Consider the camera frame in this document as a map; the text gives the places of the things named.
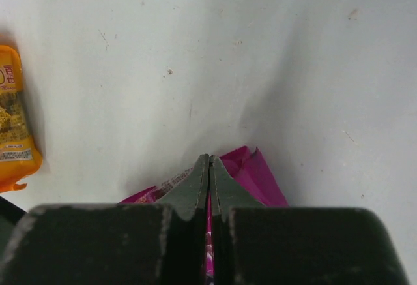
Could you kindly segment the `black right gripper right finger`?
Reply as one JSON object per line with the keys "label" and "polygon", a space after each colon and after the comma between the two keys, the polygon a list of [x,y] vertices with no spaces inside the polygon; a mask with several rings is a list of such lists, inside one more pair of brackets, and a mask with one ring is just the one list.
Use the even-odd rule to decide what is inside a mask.
{"label": "black right gripper right finger", "polygon": [[408,284],[380,218],[357,207],[268,207],[210,158],[216,284]]}

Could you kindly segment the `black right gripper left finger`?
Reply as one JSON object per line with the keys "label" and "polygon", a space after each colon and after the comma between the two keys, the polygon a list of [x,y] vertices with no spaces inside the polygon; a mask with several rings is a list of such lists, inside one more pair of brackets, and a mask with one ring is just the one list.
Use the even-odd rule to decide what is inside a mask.
{"label": "black right gripper left finger", "polygon": [[209,156],[154,203],[39,205],[14,229],[2,284],[203,284]]}

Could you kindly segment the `purple candy bag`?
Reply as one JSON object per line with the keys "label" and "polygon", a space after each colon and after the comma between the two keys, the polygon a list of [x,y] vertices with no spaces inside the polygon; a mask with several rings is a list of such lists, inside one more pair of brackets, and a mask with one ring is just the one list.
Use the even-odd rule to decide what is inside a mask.
{"label": "purple candy bag", "polygon": [[[249,147],[242,146],[220,157],[229,175],[256,200],[267,207],[287,207],[288,203],[278,187],[268,164],[259,149],[251,151]],[[188,168],[163,182],[160,186],[152,186],[135,193],[122,203],[153,203],[160,200],[184,179],[192,169]],[[205,284],[214,284],[214,249],[212,242],[212,207],[208,202],[206,215],[205,235]]]}

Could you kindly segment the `orange candy bag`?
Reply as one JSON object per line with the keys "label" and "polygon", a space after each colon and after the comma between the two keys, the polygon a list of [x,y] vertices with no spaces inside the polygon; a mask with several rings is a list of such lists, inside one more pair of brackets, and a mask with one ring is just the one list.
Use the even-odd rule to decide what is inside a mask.
{"label": "orange candy bag", "polygon": [[19,53],[1,45],[1,192],[23,190],[19,181],[36,173],[42,155],[35,146],[23,105],[23,73]]}

